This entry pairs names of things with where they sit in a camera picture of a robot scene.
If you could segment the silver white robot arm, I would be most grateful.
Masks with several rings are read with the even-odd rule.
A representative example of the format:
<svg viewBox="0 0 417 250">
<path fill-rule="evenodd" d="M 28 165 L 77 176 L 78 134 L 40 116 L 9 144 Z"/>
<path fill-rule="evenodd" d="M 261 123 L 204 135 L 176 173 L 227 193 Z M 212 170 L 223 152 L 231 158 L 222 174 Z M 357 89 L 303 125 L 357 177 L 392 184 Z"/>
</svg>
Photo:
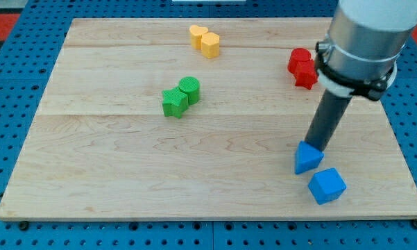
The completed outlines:
<svg viewBox="0 0 417 250">
<path fill-rule="evenodd" d="M 340 98 L 379 100 L 396 78 L 396 60 L 416 25 L 417 0 L 340 0 L 316 44 L 319 83 Z"/>
</svg>

